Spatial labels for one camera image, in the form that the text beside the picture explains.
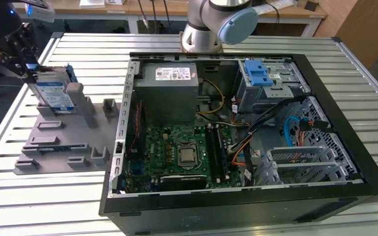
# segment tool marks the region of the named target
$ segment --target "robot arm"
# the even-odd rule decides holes
[[[49,5],[43,0],[16,0],[41,9]],[[38,66],[38,46],[33,25],[23,23],[12,3],[0,0],[0,73],[19,77],[27,82],[33,79],[29,65]]]
[[[258,23],[258,14],[250,6],[252,0],[190,0],[184,50],[213,53],[222,49],[222,42],[241,43]]]

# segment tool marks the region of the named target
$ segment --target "power supply label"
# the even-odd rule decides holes
[[[158,68],[155,70],[155,80],[190,80],[190,68]]]

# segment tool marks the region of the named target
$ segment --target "blue latch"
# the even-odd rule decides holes
[[[253,86],[273,86],[274,81],[268,77],[268,68],[261,60],[245,61],[246,72],[252,79]]]

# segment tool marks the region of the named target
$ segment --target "cpu socket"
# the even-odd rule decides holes
[[[178,143],[178,165],[185,169],[198,165],[198,146],[196,142]]]

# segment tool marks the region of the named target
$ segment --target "ram slot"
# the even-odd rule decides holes
[[[224,164],[221,158],[221,143],[218,137],[218,131],[216,127],[209,127],[206,129],[206,140],[208,140],[208,150],[209,150],[209,160],[210,160],[210,171],[212,179],[217,183],[225,181]]]
[[[217,135],[218,135],[218,139],[220,139],[220,147],[221,147],[221,157],[222,157],[222,164],[224,164],[224,175],[225,175],[225,178],[226,180],[230,179],[230,176],[229,176],[229,165],[228,165],[228,152],[226,152],[226,149],[225,149],[225,139],[224,139],[224,134],[222,134],[222,130],[221,128],[218,127],[217,128]]]

